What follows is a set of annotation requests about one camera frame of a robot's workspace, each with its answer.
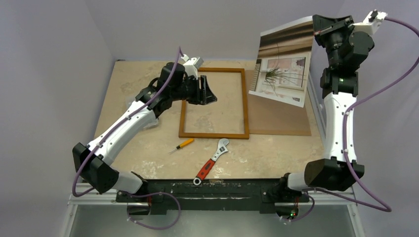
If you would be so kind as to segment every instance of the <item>marble pattern surface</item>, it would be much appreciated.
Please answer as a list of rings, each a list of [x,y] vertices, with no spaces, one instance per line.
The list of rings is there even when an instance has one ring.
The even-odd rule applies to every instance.
[[[95,137],[126,111],[126,102],[157,77],[166,63],[115,63]],[[203,67],[252,70],[254,61],[210,61]],[[249,140],[230,140],[229,152],[220,157],[207,178],[278,178],[287,172],[303,171],[307,162],[321,158],[323,145],[307,98],[305,107],[312,136],[251,134]],[[161,115],[159,126],[139,132],[112,166],[134,171],[146,179],[193,179],[216,151],[218,140],[195,139],[194,143],[169,155],[170,150],[185,140],[178,138],[180,107],[181,102],[174,102]]]

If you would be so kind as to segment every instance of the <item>tabletop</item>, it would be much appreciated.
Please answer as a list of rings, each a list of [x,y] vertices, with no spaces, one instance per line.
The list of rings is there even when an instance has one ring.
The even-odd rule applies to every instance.
[[[166,63],[115,63],[95,137],[127,110],[127,103],[150,80],[160,75]],[[254,61],[208,61],[204,62],[203,67],[253,70],[254,64]],[[279,178],[288,172],[303,171],[307,162],[320,159],[323,144],[309,96],[306,96],[305,108],[311,136],[251,134],[249,140],[230,139],[227,146],[229,152],[217,160],[207,178]],[[119,171],[134,171],[145,179],[193,179],[216,152],[218,140],[195,139],[192,144],[169,155],[169,151],[187,140],[178,138],[180,110],[181,102],[174,102],[160,116],[158,126],[139,132],[122,149],[112,167]]]

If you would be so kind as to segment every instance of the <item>gray floor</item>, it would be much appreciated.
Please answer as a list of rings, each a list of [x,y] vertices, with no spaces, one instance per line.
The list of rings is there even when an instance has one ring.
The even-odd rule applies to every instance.
[[[308,206],[300,208],[303,213]],[[166,216],[145,216],[143,223],[169,224],[176,211]],[[276,215],[256,211],[182,211],[179,222],[164,231],[149,230],[126,221],[125,206],[78,207],[72,237],[353,237],[346,205],[314,207],[301,221],[284,225]]]

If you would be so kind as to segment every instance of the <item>robotic arm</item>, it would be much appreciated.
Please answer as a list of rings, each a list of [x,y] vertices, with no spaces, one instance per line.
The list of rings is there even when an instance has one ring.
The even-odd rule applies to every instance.
[[[371,11],[362,23],[354,23],[352,16],[327,18],[313,16],[314,37],[326,52],[329,67],[323,70],[320,86],[326,108],[327,128],[323,159],[309,162],[302,173],[286,174],[287,187],[301,191],[321,187],[330,191],[345,191],[355,183],[344,152],[359,178],[364,166],[357,164],[353,147],[353,110],[347,114],[346,143],[343,150],[342,125],[348,107],[356,102],[358,73],[356,70],[374,47],[374,34],[387,13]]]
[[[76,171],[87,156],[95,150],[83,168],[81,176],[98,192],[104,193],[110,189],[131,194],[138,192],[146,181],[139,174],[118,172],[111,165],[122,148],[146,125],[169,109],[173,101],[186,100],[194,105],[206,105],[217,101],[217,97],[208,86],[206,76],[198,76],[198,68],[203,60],[199,57],[189,58],[187,55],[183,55],[182,59],[185,61],[183,65],[175,66],[174,63],[167,63],[162,68],[160,77],[151,80],[148,87],[141,90],[135,97],[135,101],[128,110],[102,135],[86,146],[81,143],[74,146],[73,159]],[[154,98],[148,107],[133,115],[132,112],[144,106],[162,88],[174,66],[175,71],[163,92]],[[101,144],[100,141],[109,132],[112,134]]]

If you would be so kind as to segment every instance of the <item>yellow screwdriver handle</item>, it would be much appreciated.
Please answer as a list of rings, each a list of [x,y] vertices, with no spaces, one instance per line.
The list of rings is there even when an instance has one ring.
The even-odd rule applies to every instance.
[[[179,146],[180,146],[180,148],[185,147],[186,145],[191,144],[193,141],[194,141],[194,139],[193,139],[193,138],[188,139],[188,140],[186,140],[186,141],[182,142],[182,144],[180,144]]]

